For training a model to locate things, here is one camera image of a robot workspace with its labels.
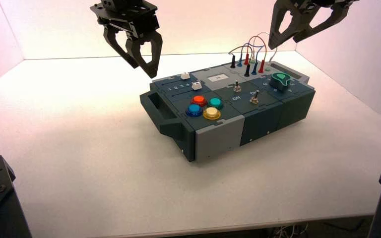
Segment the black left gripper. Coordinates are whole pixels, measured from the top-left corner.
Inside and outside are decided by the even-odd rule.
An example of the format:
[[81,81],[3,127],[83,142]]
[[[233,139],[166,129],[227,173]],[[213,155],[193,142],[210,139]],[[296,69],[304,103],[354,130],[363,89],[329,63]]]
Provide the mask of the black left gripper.
[[[157,6],[146,0],[102,0],[90,6],[97,16],[98,23],[104,25],[103,36],[111,46],[132,68],[138,66],[150,77],[158,72],[162,49],[162,36],[156,32],[159,28],[156,16]],[[134,40],[126,40],[127,52],[118,44],[116,35],[123,30]],[[140,52],[141,45],[151,44],[151,61],[146,62]]]

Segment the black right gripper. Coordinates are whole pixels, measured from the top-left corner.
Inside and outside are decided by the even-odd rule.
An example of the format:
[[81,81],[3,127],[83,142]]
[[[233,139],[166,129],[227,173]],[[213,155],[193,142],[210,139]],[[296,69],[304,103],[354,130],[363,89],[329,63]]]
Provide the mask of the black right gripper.
[[[277,0],[273,7],[268,46],[275,49],[290,38],[298,43],[326,30],[342,21],[347,16],[350,5],[355,1],[357,0]],[[310,23],[317,14],[319,7],[314,13],[309,13],[307,21],[304,14],[305,9],[311,5],[332,9],[330,16],[315,27],[312,27]],[[284,31],[280,31],[286,12],[290,12],[292,16],[291,22]]]

